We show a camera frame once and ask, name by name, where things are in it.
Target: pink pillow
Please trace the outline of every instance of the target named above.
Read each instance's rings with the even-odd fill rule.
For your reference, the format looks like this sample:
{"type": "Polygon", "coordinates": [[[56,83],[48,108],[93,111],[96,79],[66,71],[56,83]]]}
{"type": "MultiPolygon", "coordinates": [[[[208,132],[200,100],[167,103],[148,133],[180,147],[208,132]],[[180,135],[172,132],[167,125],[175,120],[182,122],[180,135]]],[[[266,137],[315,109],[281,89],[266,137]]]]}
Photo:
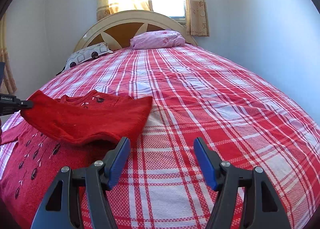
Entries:
{"type": "Polygon", "coordinates": [[[186,40],[179,32],[155,31],[133,37],[130,45],[134,50],[151,50],[183,46],[185,42],[186,40]]]}

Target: bed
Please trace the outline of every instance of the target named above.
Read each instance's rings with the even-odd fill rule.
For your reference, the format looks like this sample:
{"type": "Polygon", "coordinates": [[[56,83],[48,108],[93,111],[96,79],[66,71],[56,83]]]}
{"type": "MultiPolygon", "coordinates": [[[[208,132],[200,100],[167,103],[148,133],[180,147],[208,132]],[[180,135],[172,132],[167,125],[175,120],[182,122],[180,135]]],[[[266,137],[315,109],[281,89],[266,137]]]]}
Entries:
{"type": "MultiPolygon", "coordinates": [[[[249,70],[198,47],[183,26],[155,12],[110,15],[86,32],[75,51],[103,41],[113,54],[64,71],[41,90],[52,98],[93,89],[153,97],[119,184],[108,192],[119,228],[205,228],[216,193],[205,185],[195,158],[198,136],[237,167],[261,166],[292,228],[306,225],[320,203],[320,129],[293,100],[249,70]],[[129,47],[135,35],[166,29],[180,32],[188,44],[129,47]]],[[[21,120],[14,114],[3,130],[21,120]]],[[[13,147],[1,146],[0,178],[13,147]]],[[[239,188],[232,228],[239,225],[243,198],[239,188]]],[[[81,209],[85,228],[91,228],[86,198],[81,209]]]]}

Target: embroidered red sweater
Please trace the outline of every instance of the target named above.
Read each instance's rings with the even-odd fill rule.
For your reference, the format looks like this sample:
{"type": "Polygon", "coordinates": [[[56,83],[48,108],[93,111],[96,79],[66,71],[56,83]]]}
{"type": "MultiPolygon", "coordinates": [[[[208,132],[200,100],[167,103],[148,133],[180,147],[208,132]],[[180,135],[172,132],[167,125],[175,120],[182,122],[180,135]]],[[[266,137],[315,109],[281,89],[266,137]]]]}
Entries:
{"type": "Polygon", "coordinates": [[[0,197],[22,229],[31,227],[61,167],[87,167],[102,159],[122,136],[135,143],[152,104],[151,97],[133,100],[95,90],[56,100],[37,91],[30,100],[34,107],[22,111],[25,120],[4,132],[1,143],[18,140],[0,180],[0,197]]]}

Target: headboard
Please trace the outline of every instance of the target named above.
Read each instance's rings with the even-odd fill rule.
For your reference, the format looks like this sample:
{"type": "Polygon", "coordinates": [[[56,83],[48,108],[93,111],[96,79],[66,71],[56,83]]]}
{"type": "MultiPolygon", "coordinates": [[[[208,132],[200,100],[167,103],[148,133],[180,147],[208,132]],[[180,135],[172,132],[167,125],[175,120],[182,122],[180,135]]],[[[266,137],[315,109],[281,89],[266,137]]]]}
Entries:
{"type": "Polygon", "coordinates": [[[103,41],[111,50],[117,50],[129,47],[130,39],[134,36],[166,29],[179,32],[186,42],[197,45],[194,38],[187,35],[185,28],[175,20],[152,11],[132,10],[111,14],[98,21],[81,38],[74,51],[103,41]]]}

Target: white wall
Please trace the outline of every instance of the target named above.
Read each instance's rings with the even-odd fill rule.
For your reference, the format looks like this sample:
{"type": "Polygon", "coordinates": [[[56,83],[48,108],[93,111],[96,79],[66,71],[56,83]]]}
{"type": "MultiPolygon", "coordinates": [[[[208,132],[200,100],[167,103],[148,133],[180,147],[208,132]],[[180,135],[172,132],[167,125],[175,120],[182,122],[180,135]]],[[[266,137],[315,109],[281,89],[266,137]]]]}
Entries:
{"type": "Polygon", "coordinates": [[[45,0],[13,0],[7,12],[7,49],[17,85],[25,100],[52,77],[44,22],[45,0]]]}
{"type": "Polygon", "coordinates": [[[207,0],[200,46],[260,75],[320,124],[320,14],[311,0],[207,0]]]}
{"type": "Polygon", "coordinates": [[[82,38],[97,22],[97,0],[46,0],[45,23],[52,68],[58,73],[82,38]]]}

